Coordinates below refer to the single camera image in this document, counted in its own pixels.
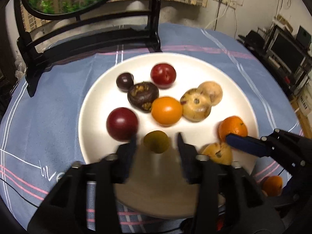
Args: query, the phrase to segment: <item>screw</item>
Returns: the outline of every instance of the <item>screw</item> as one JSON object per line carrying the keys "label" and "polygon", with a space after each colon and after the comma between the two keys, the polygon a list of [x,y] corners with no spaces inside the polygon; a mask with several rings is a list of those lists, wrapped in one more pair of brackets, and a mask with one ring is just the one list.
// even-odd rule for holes
{"label": "screw", "polygon": [[118,156],[116,154],[109,154],[105,157],[105,159],[107,161],[114,161],[114,160],[117,160],[118,159]]}
{"label": "screw", "polygon": [[240,164],[238,161],[232,162],[232,166],[233,166],[235,169],[241,168],[241,164]]}
{"label": "screw", "polygon": [[71,164],[71,167],[73,168],[79,168],[83,165],[83,162],[80,162],[80,161],[75,161]]}
{"label": "screw", "polygon": [[206,155],[198,154],[198,155],[196,156],[196,159],[197,159],[198,161],[208,161],[208,160],[209,160],[209,157],[206,156]]}

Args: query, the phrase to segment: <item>lime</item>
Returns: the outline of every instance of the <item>lime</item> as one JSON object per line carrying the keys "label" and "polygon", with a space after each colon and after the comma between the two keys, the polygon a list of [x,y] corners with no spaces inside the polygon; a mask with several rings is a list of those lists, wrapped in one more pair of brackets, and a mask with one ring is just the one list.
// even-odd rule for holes
{"label": "lime", "polygon": [[144,146],[154,153],[160,154],[165,152],[170,145],[170,140],[163,131],[152,131],[143,139]]}

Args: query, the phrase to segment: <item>plastic bag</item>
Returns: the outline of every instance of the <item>plastic bag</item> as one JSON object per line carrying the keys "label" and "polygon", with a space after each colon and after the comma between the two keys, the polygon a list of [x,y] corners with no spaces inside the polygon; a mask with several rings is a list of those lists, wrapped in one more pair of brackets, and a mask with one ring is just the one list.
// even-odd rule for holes
{"label": "plastic bag", "polygon": [[26,73],[26,64],[20,55],[17,55],[15,59],[15,66],[17,68],[15,71],[15,77],[20,81]]}

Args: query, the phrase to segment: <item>plaid tablecloth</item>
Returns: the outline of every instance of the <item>plaid tablecloth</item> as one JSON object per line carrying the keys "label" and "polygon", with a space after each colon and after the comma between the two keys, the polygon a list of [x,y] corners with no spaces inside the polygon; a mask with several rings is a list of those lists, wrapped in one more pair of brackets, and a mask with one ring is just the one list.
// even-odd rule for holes
{"label": "plaid tablecloth", "polygon": [[[260,136],[272,133],[274,128],[302,134],[296,115],[273,77],[233,38],[216,31],[173,24],[161,24],[159,34],[163,52],[202,59],[240,86],[255,111]],[[23,79],[0,126],[1,178],[27,200],[39,205],[71,163],[83,161],[78,143],[78,117],[89,88],[110,67],[148,52],[118,46],[113,52],[98,52],[76,61],[68,60],[65,65],[55,65],[42,75],[33,98],[28,96]],[[258,159],[252,175],[261,182],[281,170],[272,159],[262,158]],[[285,171],[282,177],[286,183],[289,177]],[[7,184],[0,183],[1,197],[26,228],[36,208]],[[90,228],[93,228],[91,200],[87,211]],[[144,216],[121,204],[118,211],[123,232],[165,231],[178,227],[182,221]]]}

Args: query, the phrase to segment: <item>electrical outlet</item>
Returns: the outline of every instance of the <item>electrical outlet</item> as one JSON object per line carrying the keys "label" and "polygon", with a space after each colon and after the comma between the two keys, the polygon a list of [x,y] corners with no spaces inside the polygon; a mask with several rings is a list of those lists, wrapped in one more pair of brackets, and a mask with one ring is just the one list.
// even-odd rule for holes
{"label": "electrical outlet", "polygon": [[236,9],[236,7],[237,7],[237,2],[236,2],[236,1],[231,1],[231,2],[230,2],[230,7],[233,8],[233,9]]}
{"label": "electrical outlet", "polygon": [[230,6],[231,1],[232,1],[232,0],[224,0],[223,3],[225,3],[226,5],[229,5],[229,6]]}

